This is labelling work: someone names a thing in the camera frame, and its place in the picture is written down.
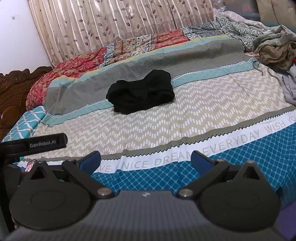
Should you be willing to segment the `black pants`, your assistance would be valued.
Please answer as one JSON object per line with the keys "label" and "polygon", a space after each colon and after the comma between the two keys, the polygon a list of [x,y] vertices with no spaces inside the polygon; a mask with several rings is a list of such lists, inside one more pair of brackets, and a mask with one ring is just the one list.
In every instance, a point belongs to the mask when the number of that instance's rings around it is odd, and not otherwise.
{"label": "black pants", "polygon": [[114,111],[121,114],[131,114],[167,104],[174,98],[171,75],[164,70],[152,70],[143,79],[136,81],[118,80],[106,94],[106,99],[113,104]]}

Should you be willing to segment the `teal lattice pillow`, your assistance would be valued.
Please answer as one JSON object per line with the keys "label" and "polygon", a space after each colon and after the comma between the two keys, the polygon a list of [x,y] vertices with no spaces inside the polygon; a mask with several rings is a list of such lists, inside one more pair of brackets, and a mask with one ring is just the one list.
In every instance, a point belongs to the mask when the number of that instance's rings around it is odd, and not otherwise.
{"label": "teal lattice pillow", "polygon": [[44,106],[38,106],[26,111],[16,122],[13,128],[3,138],[2,142],[29,138],[34,134],[35,129],[46,114]]}

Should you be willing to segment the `patterned bedsheet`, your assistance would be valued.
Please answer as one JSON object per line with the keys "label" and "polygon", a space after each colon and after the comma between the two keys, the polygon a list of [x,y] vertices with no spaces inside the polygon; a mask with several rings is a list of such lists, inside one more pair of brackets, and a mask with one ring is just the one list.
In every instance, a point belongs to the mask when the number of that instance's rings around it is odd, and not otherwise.
{"label": "patterned bedsheet", "polygon": [[[54,79],[46,114],[34,136],[65,133],[63,149],[29,155],[60,165],[99,151],[93,177],[112,189],[176,192],[200,174],[199,151],[233,165],[254,161],[283,202],[295,199],[295,106],[285,101],[267,66],[244,54],[238,40],[207,37],[163,47],[83,74]],[[172,102],[131,114],[106,99],[117,80],[131,82],[151,70],[171,75]]]}

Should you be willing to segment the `carved wooden headboard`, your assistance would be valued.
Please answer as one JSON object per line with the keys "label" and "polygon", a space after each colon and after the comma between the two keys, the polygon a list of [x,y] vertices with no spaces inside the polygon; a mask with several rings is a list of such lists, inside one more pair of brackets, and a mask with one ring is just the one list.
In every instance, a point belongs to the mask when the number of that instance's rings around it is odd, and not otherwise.
{"label": "carved wooden headboard", "polygon": [[49,66],[41,66],[33,72],[25,69],[1,74],[1,140],[25,113],[27,95],[32,85],[52,70]]}

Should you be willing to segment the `red floral quilt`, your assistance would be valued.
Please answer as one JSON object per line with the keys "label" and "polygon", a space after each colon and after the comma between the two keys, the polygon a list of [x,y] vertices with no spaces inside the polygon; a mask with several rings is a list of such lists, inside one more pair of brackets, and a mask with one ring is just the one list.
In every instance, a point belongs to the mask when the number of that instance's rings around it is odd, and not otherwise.
{"label": "red floral quilt", "polygon": [[109,64],[144,54],[159,48],[184,43],[193,39],[227,35],[241,42],[244,52],[252,52],[253,41],[266,30],[266,26],[257,21],[247,20],[236,13],[226,11],[218,14],[215,20],[194,27],[159,34],[119,40],[99,49],[76,56],[59,63],[51,72],[43,75],[31,87],[26,100],[26,109],[31,110],[43,105],[50,83],[62,75],[79,78],[84,73]]}

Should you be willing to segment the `beige leaf curtain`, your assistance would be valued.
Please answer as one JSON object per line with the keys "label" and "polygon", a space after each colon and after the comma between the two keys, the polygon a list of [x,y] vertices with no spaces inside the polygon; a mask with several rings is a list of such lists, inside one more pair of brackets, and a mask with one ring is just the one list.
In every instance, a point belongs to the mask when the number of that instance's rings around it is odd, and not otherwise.
{"label": "beige leaf curtain", "polygon": [[53,66],[116,40],[214,20],[209,0],[35,0],[28,4]]}

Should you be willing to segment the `pile of beige clothes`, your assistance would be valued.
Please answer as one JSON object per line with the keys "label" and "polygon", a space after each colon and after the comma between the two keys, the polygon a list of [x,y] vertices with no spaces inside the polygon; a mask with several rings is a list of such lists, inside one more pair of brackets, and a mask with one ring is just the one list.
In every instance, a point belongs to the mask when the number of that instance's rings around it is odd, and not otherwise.
{"label": "pile of beige clothes", "polygon": [[259,55],[261,63],[286,71],[295,65],[295,33],[289,28],[284,25],[267,27],[232,11],[225,11],[222,15],[259,32],[252,42],[252,52]]}

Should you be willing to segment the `grey garment with drawstring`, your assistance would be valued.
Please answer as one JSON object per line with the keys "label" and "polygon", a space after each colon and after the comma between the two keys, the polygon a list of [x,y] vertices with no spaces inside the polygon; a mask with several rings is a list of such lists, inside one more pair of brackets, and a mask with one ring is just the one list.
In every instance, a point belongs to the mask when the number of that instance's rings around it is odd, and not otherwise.
{"label": "grey garment with drawstring", "polygon": [[290,70],[291,72],[289,75],[280,75],[275,72],[273,73],[268,67],[267,73],[278,80],[285,96],[285,101],[289,104],[295,105],[295,66],[292,66]]}

